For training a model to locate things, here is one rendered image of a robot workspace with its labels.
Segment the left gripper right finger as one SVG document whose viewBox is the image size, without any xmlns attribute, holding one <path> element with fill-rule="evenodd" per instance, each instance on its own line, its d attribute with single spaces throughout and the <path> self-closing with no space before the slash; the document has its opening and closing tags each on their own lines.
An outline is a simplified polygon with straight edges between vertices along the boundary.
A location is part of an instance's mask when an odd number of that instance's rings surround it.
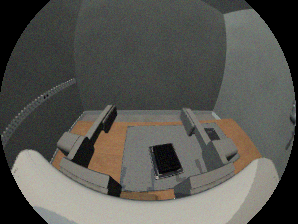
<svg viewBox="0 0 298 224">
<path fill-rule="evenodd" d="M 208 133 L 202 128 L 192 109 L 182 108 L 180 119 L 188 136 L 196 135 L 202 149 L 202 159 L 204 159 L 206 171 L 208 172 L 190 176 L 182 183 L 174 186 L 174 196 L 176 198 L 204 192 L 204 190 L 229 180 L 230 177 L 235 175 L 235 168 L 230 160 L 238 152 L 230 137 L 210 141 Z"/>
</svg>

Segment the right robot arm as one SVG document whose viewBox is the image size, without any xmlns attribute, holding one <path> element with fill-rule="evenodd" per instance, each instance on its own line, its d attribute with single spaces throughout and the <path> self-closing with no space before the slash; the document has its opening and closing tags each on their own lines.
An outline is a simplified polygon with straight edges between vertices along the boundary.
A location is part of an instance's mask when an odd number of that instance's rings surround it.
<svg viewBox="0 0 298 224">
<path fill-rule="evenodd" d="M 295 99 L 293 103 L 293 109 L 291 109 L 290 113 L 290 121 L 295 125 L 295 117 L 297 117 L 297 109 L 295 109 Z"/>
</svg>

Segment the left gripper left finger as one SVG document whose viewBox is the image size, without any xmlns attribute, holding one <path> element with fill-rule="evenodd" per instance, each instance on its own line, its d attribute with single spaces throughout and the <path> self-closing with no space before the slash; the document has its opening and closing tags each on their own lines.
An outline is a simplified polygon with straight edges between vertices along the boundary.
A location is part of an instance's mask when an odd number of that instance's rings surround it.
<svg viewBox="0 0 298 224">
<path fill-rule="evenodd" d="M 116 180 L 109 175 L 105 175 L 105 173 L 92 171 L 88 168 L 94 153 L 93 145 L 96 143 L 98 135 L 101 131 L 108 133 L 116 117 L 116 105 L 108 105 L 94 121 L 85 136 L 65 132 L 61 139 L 57 141 L 57 148 L 67 156 L 63 157 L 59 164 L 59 171 L 63 172 L 65 176 L 71 177 L 78 184 L 88 186 L 88 188 L 97 190 L 97 192 L 120 197 L 121 184 L 118 184 Z"/>
</svg>

